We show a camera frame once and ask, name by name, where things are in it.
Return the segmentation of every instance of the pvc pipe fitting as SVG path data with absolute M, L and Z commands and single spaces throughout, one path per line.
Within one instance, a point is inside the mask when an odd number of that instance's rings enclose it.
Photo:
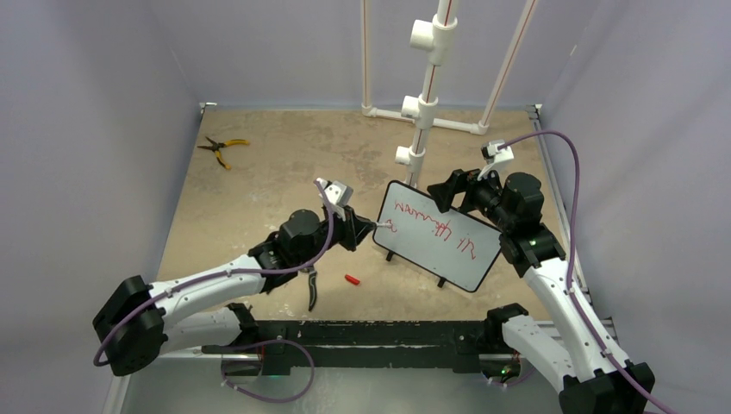
M 419 98 L 410 97 L 409 95 L 403 97 L 403 103 L 401 104 L 401 116 L 418 119 L 420 114 Z
M 437 20 L 437 16 L 434 15 L 431 27 L 434 47 L 428 51 L 427 58 L 429 63 L 432 65 L 441 66 L 447 58 L 447 50 L 452 47 L 454 40 L 454 28 L 457 27 L 457 18 L 455 17 L 452 23 L 445 26 L 441 24 Z
M 407 95 L 403 98 L 401 116 L 414 119 L 416 127 L 419 129 L 431 128 L 434 125 L 436 104 L 438 102 L 439 98 L 435 98 L 432 102 L 425 102 L 422 95 L 419 95 L 419 97 L 410 97 Z
M 414 26 L 411 27 L 409 46 L 427 52 L 431 52 L 434 49 L 434 31 L 432 30 L 431 22 L 425 22 L 423 20 L 414 21 Z
M 416 100 L 419 105 L 419 116 L 416 118 L 416 127 L 419 129 L 429 129 L 434 125 L 434 117 L 436 116 L 436 104 L 439 98 L 435 97 L 432 102 L 424 102 L 423 96 L 419 95 Z
M 409 147 L 398 147 L 396 148 L 396 163 L 406 166 L 406 171 L 409 173 L 418 172 L 422 169 L 426 152 L 427 150 L 422 150 L 420 154 L 414 154 Z
M 419 173 L 422 170 L 422 163 L 424 162 L 424 154 L 427 150 L 424 149 L 420 154 L 414 154 L 409 148 L 409 164 L 406 166 L 406 171 L 409 173 Z
M 409 157 L 410 152 L 408 147 L 397 147 L 396 163 L 401 166 L 407 166 L 411 162 L 411 157 Z

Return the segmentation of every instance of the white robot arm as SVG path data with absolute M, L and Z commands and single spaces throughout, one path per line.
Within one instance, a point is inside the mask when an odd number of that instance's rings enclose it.
M 256 247 L 238 259 L 186 278 L 147 285 L 125 279 L 94 318 L 102 346 L 98 366 L 122 376 L 149 365 L 160 353 L 197 345 L 228 345 L 250 317 L 234 305 L 198 313 L 234 298 L 271 290 L 294 279 L 327 249 L 355 248 L 376 228 L 347 203 L 353 190 L 340 182 L 316 181 L 332 220 L 297 210 Z M 105 353 L 107 361 L 100 361 Z

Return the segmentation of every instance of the white pvc pipe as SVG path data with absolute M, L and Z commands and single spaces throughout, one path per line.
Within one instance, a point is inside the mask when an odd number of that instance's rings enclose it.
M 387 118 L 392 119 L 394 121 L 403 121 L 408 123 L 414 123 L 414 120 L 411 118 L 407 118 L 406 116 L 402 116 L 401 112 L 396 112 L 394 110 L 381 110 L 380 108 L 372 107 L 372 111 L 367 114 L 368 116 L 376 116 L 379 118 Z M 484 131 L 482 131 L 476 123 L 467 123 L 467 122 L 457 122 L 457 121 L 450 121 L 448 119 L 442 119 L 442 118 L 435 118 L 434 119 L 434 126 L 437 128 L 444 128 L 444 129 L 454 129 L 457 131 L 462 132 L 469 132 L 470 134 L 475 135 L 484 135 Z
M 515 62 L 515 57 L 518 54 L 518 49 L 521 46 L 523 37 L 525 37 L 525 34 L 528 31 L 528 25 L 530 24 L 530 19 L 533 17 L 537 3 L 538 0 L 526 0 L 525 6 L 523 7 L 521 18 L 518 21 L 518 25 L 515 27 L 515 32 L 513 33 L 513 39 L 510 41 L 508 52 L 505 54 L 503 66 L 500 67 L 500 73 L 497 74 L 497 81 L 492 87 L 490 99 L 487 100 L 487 106 L 485 107 L 482 118 L 479 121 L 479 126 L 485 130 L 490 125 L 490 118 L 495 111 L 497 100 L 500 99 L 500 94 L 503 93 L 503 87 L 508 82 L 510 68 Z
M 440 3 L 441 9 L 443 10 L 442 19 L 447 18 L 448 3 Z M 449 10 L 449 14 L 454 16 L 452 10 Z M 360 50 L 361 50 L 361 73 L 363 76 L 363 100 L 361 102 L 361 108 L 363 115 L 375 116 L 387 119 L 393 119 L 396 121 L 405 121 L 414 123 L 413 119 L 401 116 L 400 112 L 394 110 L 380 110 L 375 108 L 372 102 L 372 81 L 371 81 L 371 0 L 360 0 Z M 481 128 L 477 123 L 466 123 L 449 121 L 447 119 L 435 118 L 434 126 L 444 129 L 454 129 L 458 131 L 469 132 L 475 135 L 484 135 L 487 129 Z
M 451 26 L 455 24 L 457 20 L 455 16 L 457 15 L 458 3 L 459 0 L 439 0 L 437 13 L 434 17 L 434 19 L 436 19 L 435 23 L 439 23 L 442 26 Z M 442 49 L 444 54 L 447 53 L 447 49 L 448 46 Z M 427 104 L 437 102 L 437 90 L 441 74 L 441 61 L 443 60 L 443 58 L 444 57 L 441 56 L 441 59 L 433 60 L 433 62 L 437 63 L 438 66 L 432 64 L 431 62 L 427 63 L 427 71 L 424 76 L 424 83 L 422 85 L 422 94 L 420 95 L 420 99 L 422 99 Z M 419 174 L 422 172 L 423 156 L 426 152 L 429 132 L 431 131 L 431 126 L 433 124 L 433 117 L 432 122 L 430 122 L 426 128 L 419 128 L 418 123 L 416 124 L 417 127 L 414 131 L 414 139 L 412 140 L 411 147 L 409 148 L 409 151 L 414 158 L 412 158 L 412 165 L 408 167 L 406 172 L 406 179 L 404 180 L 406 185 L 416 187 L 419 181 Z
M 363 73 L 363 108 L 364 115 L 371 108 L 371 0 L 360 0 L 360 49 Z

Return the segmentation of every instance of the red stripe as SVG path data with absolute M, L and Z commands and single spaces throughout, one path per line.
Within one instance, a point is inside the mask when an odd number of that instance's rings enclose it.
M 535 6 L 535 2 L 536 2 L 536 0 L 534 0 L 530 4 L 530 9 L 528 9 L 529 16 L 530 16 L 531 11 L 533 11 L 533 6 Z M 523 22 L 523 27 L 521 28 L 521 33 L 518 34 L 518 42 L 521 41 L 521 38 L 523 37 L 523 31 L 525 30 L 527 25 L 528 25 L 528 19 L 526 19 L 526 21 Z M 517 47 L 515 49 L 513 49 L 513 53 L 510 54 L 510 59 L 508 60 L 508 67 L 510 67 L 510 64 L 513 62 L 513 57 L 515 56 L 516 51 L 517 51 Z M 508 76 L 508 72 L 509 71 L 505 71 L 505 73 L 503 73 L 503 78 L 500 79 L 500 85 L 497 87 L 497 94 L 496 94 L 496 96 L 498 96 L 498 97 L 500 96 L 500 91 L 503 89 L 503 82 L 505 81 L 505 77 Z M 487 113 L 486 119 L 490 119 L 490 114 L 492 114 L 492 110 L 493 110 L 493 108 L 495 108 L 495 105 L 497 104 L 497 99 L 495 101 L 496 102 L 492 103 L 492 107 L 490 108 L 490 112 Z
M 424 132 L 424 130 L 419 129 L 419 138 L 416 139 L 416 151 L 419 150 L 419 144 L 422 143 L 422 132 Z
M 447 25 L 447 22 L 449 22 L 449 10 L 452 9 L 452 0 L 449 0 L 449 4 L 447 5 L 447 17 L 444 18 L 444 25 Z
M 436 66 L 432 65 L 432 77 L 429 78 L 429 89 L 427 90 L 427 104 L 429 103 L 429 95 L 432 94 L 432 83 L 434 82 L 434 69 L 436 69 Z

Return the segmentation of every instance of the small whiteboard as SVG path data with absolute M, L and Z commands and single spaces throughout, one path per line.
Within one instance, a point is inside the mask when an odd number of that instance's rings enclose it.
M 500 254 L 500 231 L 452 208 L 441 214 L 429 195 L 391 181 L 373 241 L 380 247 L 475 292 Z

